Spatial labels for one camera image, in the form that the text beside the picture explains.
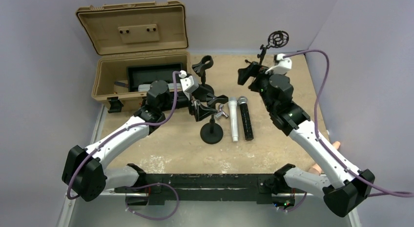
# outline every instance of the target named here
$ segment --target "white microphone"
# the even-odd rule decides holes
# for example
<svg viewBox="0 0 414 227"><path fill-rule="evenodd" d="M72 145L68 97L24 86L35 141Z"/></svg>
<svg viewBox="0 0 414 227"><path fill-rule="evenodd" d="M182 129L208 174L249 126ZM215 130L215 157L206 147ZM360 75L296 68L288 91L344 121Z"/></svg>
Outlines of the white microphone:
<svg viewBox="0 0 414 227"><path fill-rule="evenodd" d="M231 137L233 142L239 141L239 128L237 126L237 99L236 97L230 97L228 101L228 108L230 110L230 126L231 126Z"/></svg>

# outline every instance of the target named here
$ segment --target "wooden table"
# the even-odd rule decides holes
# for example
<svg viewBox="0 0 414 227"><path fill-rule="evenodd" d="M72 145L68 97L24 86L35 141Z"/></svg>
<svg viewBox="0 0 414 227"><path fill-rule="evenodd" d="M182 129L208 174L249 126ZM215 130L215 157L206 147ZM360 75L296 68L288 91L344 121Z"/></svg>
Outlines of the wooden table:
<svg viewBox="0 0 414 227"><path fill-rule="evenodd" d="M191 61L198 63L202 57L192 56ZM269 55L263 64L271 66L272 58ZM239 142L233 143L230 120L221 118L218 123L224 131L223 139L214 145L206 144L200 138L200 129L209 118L196 123L188 110L182 108L175 111L168 123L119 155L109 167L135 163L147 173L273 173L286 163L301 169L314 164L296 142L272 124L259 94L248 90L250 80L244 86L237 85L237 70L247 66L245 59L257 60L255 55L216 55L213 59L214 66L207 70L207 83L214 87L216 95L248 98L254 140L244 140L243 126L239 123ZM313 118L316 95L305 57L292 57L292 62L287 76L294 86L293 100ZM107 114L102 138L124 124L132 113ZM325 132L320 112L318 119L320 130Z"/></svg>

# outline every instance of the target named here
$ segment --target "table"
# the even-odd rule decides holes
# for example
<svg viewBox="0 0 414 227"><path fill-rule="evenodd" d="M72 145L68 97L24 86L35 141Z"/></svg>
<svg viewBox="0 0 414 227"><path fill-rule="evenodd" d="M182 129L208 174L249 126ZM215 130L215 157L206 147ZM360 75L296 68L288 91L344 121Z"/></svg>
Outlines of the table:
<svg viewBox="0 0 414 227"><path fill-rule="evenodd" d="M192 64L203 55L191 56ZM134 163L147 173L274 173L286 163L307 170L313 159L293 140L278 130L269 118L258 93L237 85L237 70L247 66L245 59L257 60L255 55L213 55L214 66L208 69L206 83L213 86L216 95L246 96L254 133L254 140L244 140L239 122L239 142L231 140L230 120L218 121L224 131L223 139L214 145L200 138L201 127L209 118L195 122L186 108L178 109L168 123L148 137L136 142L112 161L109 167L123 167ZM263 64L272 66L273 56ZM292 70L287 76L294 87L293 100L313 119L315 90L304 56L292 57ZM124 124L133 112L106 114L101 137ZM325 124L318 112L320 131L326 137Z"/></svg>

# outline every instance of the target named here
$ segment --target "tan case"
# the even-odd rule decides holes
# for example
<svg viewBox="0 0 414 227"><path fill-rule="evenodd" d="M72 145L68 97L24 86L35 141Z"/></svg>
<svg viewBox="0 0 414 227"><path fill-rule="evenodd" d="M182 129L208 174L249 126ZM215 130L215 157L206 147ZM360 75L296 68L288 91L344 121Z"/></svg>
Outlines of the tan case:
<svg viewBox="0 0 414 227"><path fill-rule="evenodd" d="M191 72L185 7L179 1L81 7L76 16L102 56L92 97L108 109L120 102L122 111L137 110L146 96L114 84L127 83L129 66L181 62Z"/></svg>

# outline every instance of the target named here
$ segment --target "white wall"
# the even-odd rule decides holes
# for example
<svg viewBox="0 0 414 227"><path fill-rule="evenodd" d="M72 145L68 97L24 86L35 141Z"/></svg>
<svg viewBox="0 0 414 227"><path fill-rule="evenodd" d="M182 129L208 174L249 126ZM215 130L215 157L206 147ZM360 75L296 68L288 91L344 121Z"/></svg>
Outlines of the white wall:
<svg viewBox="0 0 414 227"><path fill-rule="evenodd" d="M154 0L87 0L87 3L101 6L137 1ZM186 5L192 53L256 53L275 30L285 30L290 35L289 44L278 52L307 49L337 0L180 1Z"/></svg>
<svg viewBox="0 0 414 227"><path fill-rule="evenodd" d="M375 183L414 191L414 0L338 0L311 48L331 59L321 107L332 139ZM319 90L325 61L307 55ZM410 226L414 199L369 198L364 226Z"/></svg>
<svg viewBox="0 0 414 227"><path fill-rule="evenodd" d="M97 56L85 0L0 0L0 226L55 226L69 149L89 143Z"/></svg>

